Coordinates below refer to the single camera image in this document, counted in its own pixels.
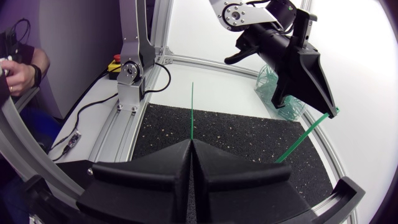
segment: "white table surface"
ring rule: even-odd
[[[172,74],[171,84],[166,90],[160,93],[153,93],[150,97],[150,103],[179,108],[191,108],[191,87],[193,82],[193,108],[195,110],[254,116],[258,118],[271,118],[266,107],[254,91],[256,85],[254,79],[184,65],[171,64],[166,66]],[[161,70],[155,84],[155,89],[158,90],[163,88],[167,80],[168,76],[166,72]],[[80,108],[88,103],[103,100],[116,92],[117,82],[115,80],[109,80],[108,77],[98,80],[91,90],[83,97],[67,122],[63,125],[55,142],[58,142],[70,133],[75,125],[77,112]],[[81,112],[78,125],[81,139],[73,149],[57,162],[79,161],[89,158],[106,118],[117,100],[118,98],[115,97],[105,103],[91,106]],[[303,119],[299,119],[299,122],[304,129],[308,128]],[[325,155],[312,134],[309,135],[309,138],[318,151],[331,179],[331,183],[334,186],[336,180]],[[49,157],[51,159],[57,158],[66,145],[67,141],[57,146],[49,153]]]

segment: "black sleeve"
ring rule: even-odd
[[[33,53],[35,48],[26,44],[20,44],[19,48],[19,55],[22,57],[21,63],[29,65],[32,62]]]

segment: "wristwatch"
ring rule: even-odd
[[[39,87],[40,83],[42,82],[42,71],[36,65],[30,65],[35,69],[35,84],[33,87]]]

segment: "green plastic mesh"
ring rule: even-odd
[[[306,104],[294,96],[287,96],[284,101],[285,106],[276,109],[271,99],[274,95],[277,82],[278,76],[276,73],[270,66],[265,65],[259,72],[255,91],[261,101],[267,106],[267,109],[272,110],[288,121],[295,121],[305,112]]]

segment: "red emergency stop button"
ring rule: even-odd
[[[119,54],[114,55],[114,56],[113,56],[113,59],[114,59],[114,61],[115,61],[117,64],[120,64],[120,55],[119,55]]]

